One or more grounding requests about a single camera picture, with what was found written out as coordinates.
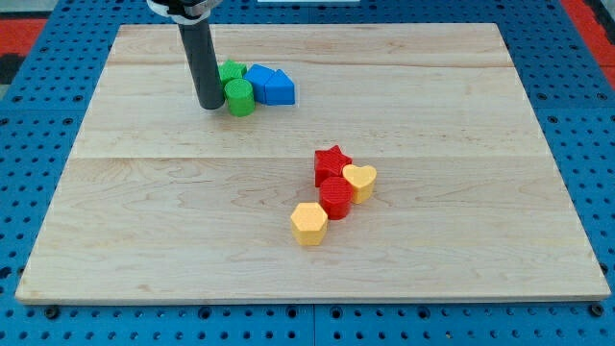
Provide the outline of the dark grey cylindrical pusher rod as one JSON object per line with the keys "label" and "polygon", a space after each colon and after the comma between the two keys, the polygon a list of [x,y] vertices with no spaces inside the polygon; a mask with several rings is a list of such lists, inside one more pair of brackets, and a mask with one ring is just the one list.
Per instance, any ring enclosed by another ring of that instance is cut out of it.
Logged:
{"label": "dark grey cylindrical pusher rod", "polygon": [[205,110],[217,110],[225,97],[209,21],[180,25],[179,30],[199,104]]}

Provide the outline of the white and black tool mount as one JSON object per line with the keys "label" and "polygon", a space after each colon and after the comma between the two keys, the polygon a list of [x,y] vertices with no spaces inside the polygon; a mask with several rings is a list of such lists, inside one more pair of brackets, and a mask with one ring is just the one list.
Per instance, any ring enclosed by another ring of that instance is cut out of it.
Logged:
{"label": "white and black tool mount", "polygon": [[222,0],[147,0],[149,9],[181,25],[194,25],[210,17]]}

